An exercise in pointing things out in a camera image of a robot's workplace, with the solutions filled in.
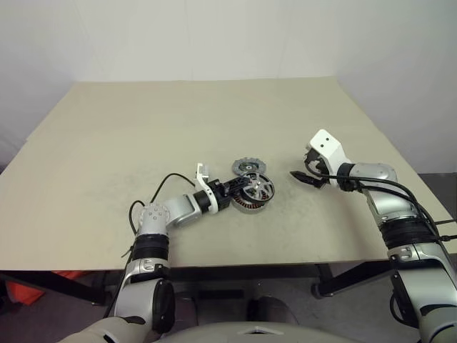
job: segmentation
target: beige table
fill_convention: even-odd
[[[304,170],[320,128],[352,161],[392,165],[435,220],[450,218],[334,78],[80,83],[0,176],[0,269],[123,268],[133,200],[150,199],[169,172],[192,177],[199,161],[226,181],[245,156],[266,162],[274,200],[257,215],[230,207],[174,229],[173,267],[384,259],[363,195],[317,190],[288,173]],[[159,199],[187,192],[170,179]],[[447,247],[457,252],[456,241]]]

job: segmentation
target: gray floor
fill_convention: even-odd
[[[424,181],[454,216],[457,216],[457,176],[425,175]],[[334,264],[334,274],[351,267]],[[243,320],[246,300],[270,295],[283,300],[300,325],[320,328],[361,342],[417,342],[415,329],[397,323],[388,310],[391,285],[380,279],[332,298],[317,300],[309,292],[312,279],[265,279],[213,282],[200,288],[245,290],[246,298],[199,301],[199,323]],[[185,291],[191,284],[177,284]],[[56,293],[48,293],[32,306],[0,316],[0,342],[50,343],[79,331],[101,318],[103,307]]]

